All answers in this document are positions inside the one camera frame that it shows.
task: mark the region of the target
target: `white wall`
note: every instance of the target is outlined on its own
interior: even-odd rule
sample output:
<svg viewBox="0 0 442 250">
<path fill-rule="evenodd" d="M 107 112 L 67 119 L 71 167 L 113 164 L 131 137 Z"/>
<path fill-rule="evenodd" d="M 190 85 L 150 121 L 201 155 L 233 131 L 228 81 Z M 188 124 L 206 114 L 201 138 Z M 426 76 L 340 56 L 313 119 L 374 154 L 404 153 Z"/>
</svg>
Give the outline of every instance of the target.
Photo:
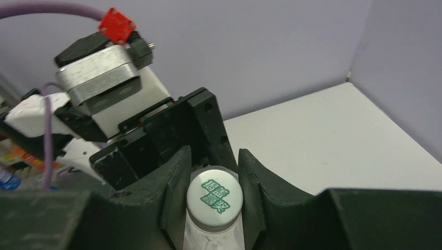
<svg viewBox="0 0 442 250">
<path fill-rule="evenodd" d="M 351 80 L 442 162 L 442 1 L 373 0 Z"/>
<path fill-rule="evenodd" d="M 344 82 L 371 0 L 73 2 L 126 13 L 157 45 L 153 69 L 172 95 L 204 86 L 229 118 Z M 2 20 L 0 72 L 24 92 L 53 80 L 52 58 L 96 26 L 62 15 Z"/>
</svg>

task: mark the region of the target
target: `screw hole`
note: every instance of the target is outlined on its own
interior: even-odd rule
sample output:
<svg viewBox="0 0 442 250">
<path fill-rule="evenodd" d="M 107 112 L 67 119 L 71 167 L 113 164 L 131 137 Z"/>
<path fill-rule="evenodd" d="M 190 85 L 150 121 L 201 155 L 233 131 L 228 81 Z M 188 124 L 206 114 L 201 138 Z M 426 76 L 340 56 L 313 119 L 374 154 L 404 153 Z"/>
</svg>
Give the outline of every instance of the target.
<svg viewBox="0 0 442 250">
<path fill-rule="evenodd" d="M 210 104 L 210 103 L 206 103 L 206 104 L 204 105 L 204 111 L 206 111 L 207 113 L 212 112 L 212 109 L 213 109 L 212 104 Z"/>
<path fill-rule="evenodd" d="M 227 146 L 229 144 L 229 138 L 227 138 L 227 136 L 223 135 L 223 136 L 221 136 L 221 139 L 219 140 L 219 142 L 221 143 L 221 145 Z"/>
<path fill-rule="evenodd" d="M 128 141 L 126 139 L 123 139 L 123 140 L 120 141 L 120 145 L 121 146 L 126 146 L 127 143 L 128 143 Z"/>
</svg>

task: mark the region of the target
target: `white bottle cap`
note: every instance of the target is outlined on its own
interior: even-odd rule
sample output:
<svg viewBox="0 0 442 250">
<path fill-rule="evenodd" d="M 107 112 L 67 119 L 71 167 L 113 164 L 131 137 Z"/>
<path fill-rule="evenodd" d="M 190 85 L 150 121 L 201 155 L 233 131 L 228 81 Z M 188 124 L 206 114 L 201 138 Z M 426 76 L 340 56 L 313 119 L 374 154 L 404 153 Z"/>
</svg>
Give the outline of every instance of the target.
<svg viewBox="0 0 442 250">
<path fill-rule="evenodd" d="M 242 189 L 228 172 L 212 169 L 196 176 L 187 191 L 192 222 L 207 232 L 219 232 L 235 223 L 242 208 Z"/>
</svg>

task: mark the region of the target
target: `silver motor casing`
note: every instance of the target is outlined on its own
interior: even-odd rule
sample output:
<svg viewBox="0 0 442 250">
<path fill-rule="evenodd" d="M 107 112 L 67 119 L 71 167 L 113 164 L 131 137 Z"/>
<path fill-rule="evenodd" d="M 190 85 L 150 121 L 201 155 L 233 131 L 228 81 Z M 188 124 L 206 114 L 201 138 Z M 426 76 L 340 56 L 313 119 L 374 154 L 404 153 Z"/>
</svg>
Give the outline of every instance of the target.
<svg viewBox="0 0 442 250">
<path fill-rule="evenodd" d="M 97 114 L 141 90 L 138 69 L 120 45 L 60 68 L 56 78 L 72 104 L 87 115 Z"/>
</svg>

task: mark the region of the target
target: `bottle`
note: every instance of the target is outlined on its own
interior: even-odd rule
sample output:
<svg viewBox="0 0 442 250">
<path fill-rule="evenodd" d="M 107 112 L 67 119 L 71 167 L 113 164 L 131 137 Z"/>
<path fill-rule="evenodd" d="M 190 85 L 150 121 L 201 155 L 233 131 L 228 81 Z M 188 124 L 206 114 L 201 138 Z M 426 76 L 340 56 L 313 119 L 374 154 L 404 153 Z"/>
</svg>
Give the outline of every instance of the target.
<svg viewBox="0 0 442 250">
<path fill-rule="evenodd" d="M 233 171 L 209 166 L 192 173 L 183 250 L 243 250 L 242 202 Z"/>
<path fill-rule="evenodd" d="M 0 168 L 0 188 L 2 190 L 15 190 L 21 184 L 21 178 Z"/>
</svg>

